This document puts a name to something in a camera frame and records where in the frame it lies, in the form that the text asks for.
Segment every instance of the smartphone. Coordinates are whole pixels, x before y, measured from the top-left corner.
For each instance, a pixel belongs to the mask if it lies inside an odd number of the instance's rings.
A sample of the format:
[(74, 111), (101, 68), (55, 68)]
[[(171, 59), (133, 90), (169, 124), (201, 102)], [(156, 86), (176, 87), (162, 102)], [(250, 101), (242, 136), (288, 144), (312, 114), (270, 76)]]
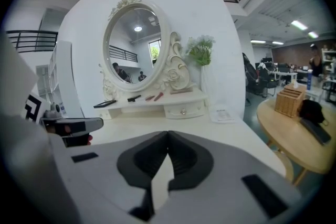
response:
[(330, 142), (331, 136), (319, 124), (304, 118), (302, 118), (300, 122), (321, 145), (326, 145)]

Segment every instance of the woman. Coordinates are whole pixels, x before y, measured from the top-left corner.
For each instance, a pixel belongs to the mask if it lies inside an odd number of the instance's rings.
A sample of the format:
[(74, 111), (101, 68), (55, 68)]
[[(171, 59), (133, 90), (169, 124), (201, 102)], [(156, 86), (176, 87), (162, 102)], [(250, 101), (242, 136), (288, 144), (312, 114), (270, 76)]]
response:
[(322, 88), (322, 78), (319, 78), (319, 76), (323, 73), (322, 59), (319, 56), (317, 46), (312, 44), (310, 47), (313, 53), (313, 58), (309, 60), (309, 64), (313, 70), (311, 85), (313, 87)]

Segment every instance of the drawer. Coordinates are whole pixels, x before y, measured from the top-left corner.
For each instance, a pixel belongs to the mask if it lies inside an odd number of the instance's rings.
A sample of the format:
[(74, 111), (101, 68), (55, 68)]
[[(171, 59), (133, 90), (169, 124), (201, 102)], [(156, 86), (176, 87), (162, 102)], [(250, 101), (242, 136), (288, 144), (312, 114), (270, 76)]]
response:
[(167, 119), (188, 119), (204, 115), (204, 100), (187, 104), (164, 105)]

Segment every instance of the mirror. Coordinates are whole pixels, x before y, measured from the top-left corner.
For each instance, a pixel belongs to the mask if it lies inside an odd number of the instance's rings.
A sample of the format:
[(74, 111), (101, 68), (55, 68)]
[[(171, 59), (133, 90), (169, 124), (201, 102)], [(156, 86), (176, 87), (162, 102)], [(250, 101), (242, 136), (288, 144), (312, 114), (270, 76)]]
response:
[(132, 8), (115, 23), (109, 38), (109, 65), (124, 83), (147, 81), (161, 49), (161, 29), (149, 8)]

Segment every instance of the white cabinet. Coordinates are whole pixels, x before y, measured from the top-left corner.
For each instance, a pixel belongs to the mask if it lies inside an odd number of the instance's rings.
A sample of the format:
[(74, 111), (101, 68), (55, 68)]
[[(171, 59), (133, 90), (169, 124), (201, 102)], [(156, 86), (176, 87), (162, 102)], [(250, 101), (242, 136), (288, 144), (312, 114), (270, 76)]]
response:
[(82, 118), (83, 112), (72, 76), (71, 43), (57, 41), (49, 64), (49, 83), (54, 102), (64, 118)]

